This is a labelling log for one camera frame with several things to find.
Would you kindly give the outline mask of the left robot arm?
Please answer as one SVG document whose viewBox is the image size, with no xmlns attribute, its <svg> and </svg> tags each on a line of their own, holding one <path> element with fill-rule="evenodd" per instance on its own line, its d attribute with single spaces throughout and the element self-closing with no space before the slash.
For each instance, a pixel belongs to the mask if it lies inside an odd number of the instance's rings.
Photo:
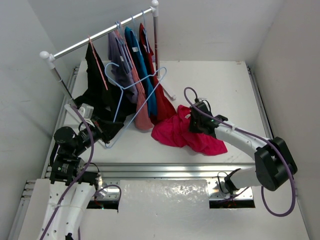
<svg viewBox="0 0 320 240">
<path fill-rule="evenodd" d="M 80 157 L 87 149 L 102 141 L 108 144 L 123 127 L 121 122 L 96 117 L 82 121 L 75 132 L 63 126 L 54 133 L 54 148 L 50 156 L 49 196 L 38 235 L 39 240 L 78 240 L 84 213 L 91 202 L 104 209 L 104 199 L 120 200 L 120 186 L 107 184 L 99 171 L 88 171 L 91 161 Z"/>
</svg>

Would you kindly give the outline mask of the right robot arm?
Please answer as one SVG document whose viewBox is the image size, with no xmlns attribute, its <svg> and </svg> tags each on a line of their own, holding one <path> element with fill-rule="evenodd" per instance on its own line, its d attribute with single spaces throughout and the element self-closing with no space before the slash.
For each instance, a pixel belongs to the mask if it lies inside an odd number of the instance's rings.
<svg viewBox="0 0 320 240">
<path fill-rule="evenodd" d="M 236 130 L 228 118 L 223 115 L 217 115 L 215 119 L 212 119 L 212 113 L 203 101 L 195 103 L 190 108 L 190 117 L 190 132 L 203 133 L 216 140 L 229 143 L 254 160 L 254 167 L 237 168 L 219 182 L 219 188 L 225 194 L 233 194 L 241 188 L 252 186 L 262 186 L 269 191 L 275 191 L 285 183 L 289 176 L 285 164 L 282 163 L 273 147 L 280 152 L 291 174 L 297 173 L 298 167 L 282 138 L 259 139 L 256 136 L 245 134 L 242 129 Z"/>
</svg>

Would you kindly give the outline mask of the magenta t-shirt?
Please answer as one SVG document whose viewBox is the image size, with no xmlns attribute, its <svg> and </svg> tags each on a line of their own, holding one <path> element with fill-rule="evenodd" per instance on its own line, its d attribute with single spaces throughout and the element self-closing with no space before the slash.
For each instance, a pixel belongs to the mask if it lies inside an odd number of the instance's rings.
<svg viewBox="0 0 320 240">
<path fill-rule="evenodd" d="M 194 152 L 207 156 L 217 156 L 228 152 L 225 143 L 203 133 L 189 131 L 191 110 L 179 105 L 177 113 L 158 123 L 152 130 L 154 140 L 170 147 L 190 147 Z"/>
</svg>

